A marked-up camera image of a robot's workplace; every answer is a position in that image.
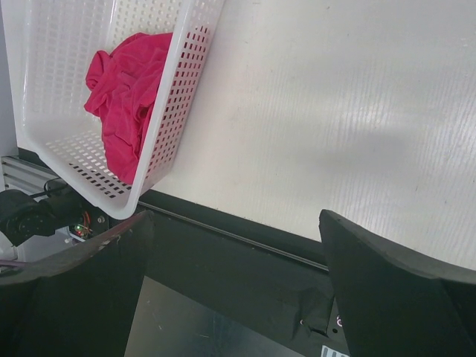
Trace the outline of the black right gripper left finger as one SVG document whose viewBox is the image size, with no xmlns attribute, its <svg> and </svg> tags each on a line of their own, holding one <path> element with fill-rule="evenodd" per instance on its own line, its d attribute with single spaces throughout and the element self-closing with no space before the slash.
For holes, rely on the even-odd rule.
<svg viewBox="0 0 476 357">
<path fill-rule="evenodd" d="M 1 273 L 1 355 L 123 356 L 154 227 L 143 211 Z"/>
</svg>

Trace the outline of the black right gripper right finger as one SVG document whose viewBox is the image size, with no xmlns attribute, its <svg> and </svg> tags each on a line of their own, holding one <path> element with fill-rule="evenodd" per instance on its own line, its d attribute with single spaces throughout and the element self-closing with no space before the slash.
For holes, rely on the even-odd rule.
<svg viewBox="0 0 476 357">
<path fill-rule="evenodd" d="M 331 210 L 319 230 L 350 355 L 475 355 L 475 271 Z"/>
</svg>

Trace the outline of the pink t shirt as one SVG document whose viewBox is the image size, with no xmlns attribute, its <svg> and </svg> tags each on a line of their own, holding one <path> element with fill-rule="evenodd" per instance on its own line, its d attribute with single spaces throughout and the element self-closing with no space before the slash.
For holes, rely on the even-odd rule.
<svg viewBox="0 0 476 357">
<path fill-rule="evenodd" d="M 97 51 L 86 73 L 84 109 L 101 122 L 109 171 L 132 184 L 173 35 L 136 33 Z"/>
</svg>

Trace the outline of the white plastic laundry basket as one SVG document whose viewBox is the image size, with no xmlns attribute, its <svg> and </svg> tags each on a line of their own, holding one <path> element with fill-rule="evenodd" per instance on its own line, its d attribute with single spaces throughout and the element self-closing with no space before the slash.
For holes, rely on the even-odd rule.
<svg viewBox="0 0 476 357">
<path fill-rule="evenodd" d="M 22 130 L 27 145 L 94 206 L 130 217 L 168 174 L 222 12 L 221 1 L 27 1 Z M 132 184 L 107 167 L 100 121 L 84 109 L 96 51 L 134 33 L 171 33 L 164 72 Z"/>
</svg>

